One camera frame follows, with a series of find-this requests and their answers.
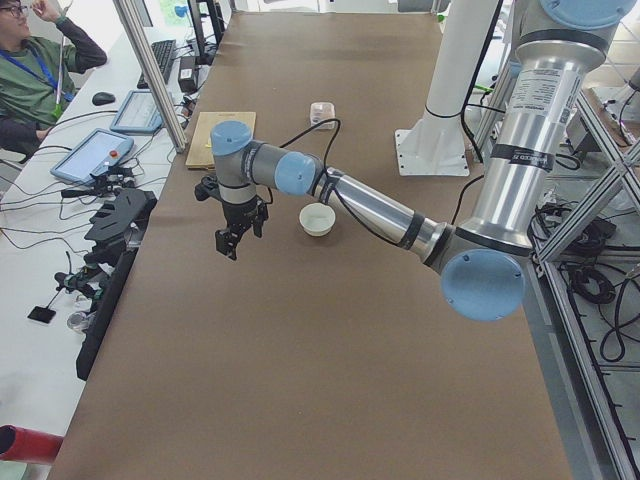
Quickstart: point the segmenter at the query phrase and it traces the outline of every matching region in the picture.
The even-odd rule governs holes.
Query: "green shirt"
[[[60,61],[60,44],[41,37],[30,37],[27,44],[35,49],[38,56],[49,68],[53,78],[58,81],[58,63]],[[42,129],[56,123],[53,110],[56,106],[55,89],[47,81],[36,57],[29,48],[16,53],[9,53],[17,61],[24,64],[38,78],[25,72],[8,60],[0,57],[0,116],[11,117],[22,122],[37,122]],[[76,67],[76,47],[69,44],[64,47],[62,89],[67,93],[75,93],[75,85],[69,72],[78,71]],[[61,97],[62,109],[68,102]]]

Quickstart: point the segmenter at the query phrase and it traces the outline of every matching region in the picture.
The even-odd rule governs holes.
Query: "blue joint cap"
[[[211,130],[211,151],[214,155],[230,155],[246,147],[252,138],[251,129],[246,124],[228,120]]]
[[[516,78],[518,75],[520,75],[521,71],[522,71],[521,63],[514,62],[514,61],[509,62],[509,75],[511,75],[511,78]]]
[[[187,7],[186,5],[176,5],[175,7],[173,7],[173,11],[178,17],[184,18],[189,11],[189,7]]]
[[[289,152],[282,156],[274,178],[276,188],[289,195],[305,195],[316,176],[316,164],[311,157],[300,152]]]
[[[468,250],[445,265],[440,288],[453,309],[472,320],[491,322],[522,303],[525,279],[518,262],[496,250]]]
[[[554,21],[577,30],[613,27],[636,0],[539,0]]]

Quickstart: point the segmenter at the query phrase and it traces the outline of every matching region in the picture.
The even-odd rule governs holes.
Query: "black box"
[[[180,91],[182,91],[182,93],[194,93],[198,90],[198,69],[196,68],[196,57],[188,56],[180,58],[178,85],[180,85]]]

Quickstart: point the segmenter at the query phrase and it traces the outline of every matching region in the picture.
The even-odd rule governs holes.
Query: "person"
[[[49,0],[34,0],[33,12],[52,22],[70,41],[63,47],[62,93],[57,105],[59,43],[31,36],[29,9],[20,0],[0,0],[0,147],[31,156],[73,99],[69,72],[104,65],[106,53]]]

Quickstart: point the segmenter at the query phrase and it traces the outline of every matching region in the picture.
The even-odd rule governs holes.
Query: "person's hand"
[[[49,0],[33,0],[31,10],[45,22],[55,22],[60,18],[60,12],[49,3]]]
[[[44,140],[44,138],[49,134],[49,131],[52,129],[53,127],[49,127],[46,130],[36,130],[36,137],[38,137],[38,141],[40,143],[42,143],[42,140]]]

